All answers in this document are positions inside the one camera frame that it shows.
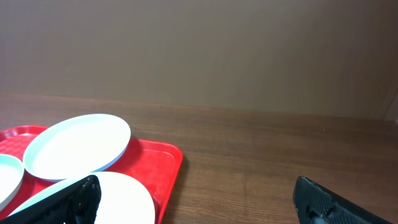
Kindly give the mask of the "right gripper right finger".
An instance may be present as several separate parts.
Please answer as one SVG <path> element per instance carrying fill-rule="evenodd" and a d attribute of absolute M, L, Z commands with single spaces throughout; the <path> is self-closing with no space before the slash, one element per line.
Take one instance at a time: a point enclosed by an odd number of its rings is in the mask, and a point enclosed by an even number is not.
<path fill-rule="evenodd" d="M 293 202 L 300 224 L 392 224 L 304 176 L 296 180 Z"/>

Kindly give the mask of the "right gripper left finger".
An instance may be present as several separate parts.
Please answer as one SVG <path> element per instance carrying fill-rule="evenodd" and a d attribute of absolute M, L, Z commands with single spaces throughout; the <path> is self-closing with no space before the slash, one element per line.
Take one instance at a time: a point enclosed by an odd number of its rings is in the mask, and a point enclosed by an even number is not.
<path fill-rule="evenodd" d="M 97 176 L 89 175 L 1 220 L 1 224 L 94 224 L 101 201 Z"/>

